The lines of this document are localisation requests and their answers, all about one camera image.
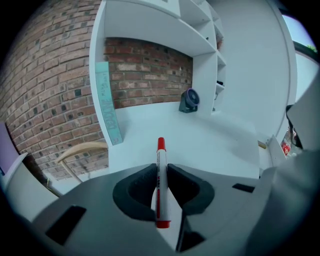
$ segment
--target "brick wall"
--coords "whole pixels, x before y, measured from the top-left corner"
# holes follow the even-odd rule
[[[107,38],[105,60],[116,109],[177,102],[192,87],[193,59],[156,43]]]
[[[55,160],[68,148],[104,140],[89,80],[91,32],[101,1],[49,0],[26,22],[0,70],[0,120],[24,163],[44,181],[70,178]],[[192,82],[192,59],[133,39],[107,40],[116,108],[179,101]],[[76,174],[108,166],[108,152],[70,157]]]

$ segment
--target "black slot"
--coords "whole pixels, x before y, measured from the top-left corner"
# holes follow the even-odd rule
[[[86,210],[80,206],[71,206],[45,234],[63,246]]]
[[[233,185],[232,187],[234,189],[242,190],[242,191],[245,191],[245,192],[248,192],[248,193],[252,193],[255,190],[254,186],[243,185],[243,184],[240,184],[240,183],[237,183],[237,184]]]

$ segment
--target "desk surface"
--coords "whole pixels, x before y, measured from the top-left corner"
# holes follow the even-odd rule
[[[259,146],[253,124],[221,113],[202,119],[197,113],[174,111],[122,120],[119,126],[123,143],[109,148],[111,173],[155,163],[158,138],[164,137],[168,163],[259,178]]]

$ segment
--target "small fan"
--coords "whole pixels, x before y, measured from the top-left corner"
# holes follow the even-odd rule
[[[188,89],[181,95],[179,111],[183,113],[191,113],[198,110],[200,99],[194,89]]]

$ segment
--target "white marker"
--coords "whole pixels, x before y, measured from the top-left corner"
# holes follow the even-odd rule
[[[158,229],[167,229],[170,227],[168,212],[168,179],[167,179],[167,158],[165,139],[158,139],[158,150],[156,152],[156,227]]]

